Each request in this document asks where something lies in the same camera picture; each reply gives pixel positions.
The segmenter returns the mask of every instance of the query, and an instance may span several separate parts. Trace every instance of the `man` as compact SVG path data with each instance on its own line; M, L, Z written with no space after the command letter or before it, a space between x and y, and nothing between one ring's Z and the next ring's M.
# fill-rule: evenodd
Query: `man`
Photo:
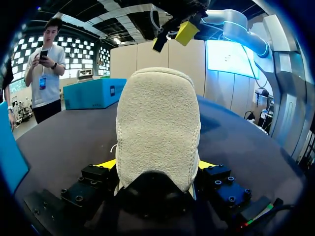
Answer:
M13 73L12 73L12 65L11 65L11 60L8 60L6 63L5 67L6 71L4 71L2 74L4 75L3 77L3 84L2 88L0 88L0 103L3 102L3 94L2 91L4 91L4 98L5 101L8 104L8 116L9 116L9 122L11 125L11 131L13 131L14 128L14 116L13 116L13 108L10 106L11 101L10 101L10 83L13 80Z
M32 109L38 124L61 111L59 76L65 71L65 53L53 42L62 24L59 18L46 24L43 46L30 55L25 71L25 84L31 84ZM40 58L41 51L48 51L47 56Z

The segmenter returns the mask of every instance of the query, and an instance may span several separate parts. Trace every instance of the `white t-shirt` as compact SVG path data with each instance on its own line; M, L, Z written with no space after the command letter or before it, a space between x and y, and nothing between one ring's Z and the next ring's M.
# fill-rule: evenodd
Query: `white t-shirt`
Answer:
M27 75L36 54L38 54L39 57L41 49L42 47L37 48L35 52L30 55L28 65L25 70L25 76ZM65 53L63 47L53 44L52 47L48 49L47 56L65 68ZM31 97L33 108L42 107L60 99L59 75L56 75L53 69L46 68L43 65L38 64L38 66L34 68L32 76L33 81L31 83ZM45 89L39 89L40 77L46 78Z

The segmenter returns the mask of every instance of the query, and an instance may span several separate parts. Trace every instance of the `black pants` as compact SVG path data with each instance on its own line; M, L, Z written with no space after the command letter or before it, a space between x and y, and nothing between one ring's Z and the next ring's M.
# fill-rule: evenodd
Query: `black pants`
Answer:
M52 117L53 115L57 114L58 112L61 112L61 101L59 99L45 106L33 108L33 112L35 115L36 122L37 124L39 124L42 121L48 119L49 117Z

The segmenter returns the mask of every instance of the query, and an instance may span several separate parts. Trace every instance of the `white knit shoe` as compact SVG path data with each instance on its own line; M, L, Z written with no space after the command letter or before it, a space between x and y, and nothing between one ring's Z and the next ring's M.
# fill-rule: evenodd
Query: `white knit shoe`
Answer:
M116 167L122 186L158 170L182 191L189 190L198 170L200 127L187 75L159 67L135 72L117 107Z

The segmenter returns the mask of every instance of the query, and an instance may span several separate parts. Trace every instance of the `blue panel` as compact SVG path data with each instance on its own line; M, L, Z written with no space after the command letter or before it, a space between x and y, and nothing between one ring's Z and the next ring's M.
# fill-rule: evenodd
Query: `blue panel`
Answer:
M0 104L0 169L11 193L28 172L28 166L21 156L11 132L7 104Z
M232 41L208 40L208 69L224 71L248 77L259 78L259 69L254 62L253 51L245 47L247 55L241 44Z
M65 108L102 109L118 102L127 79L97 79L63 88Z

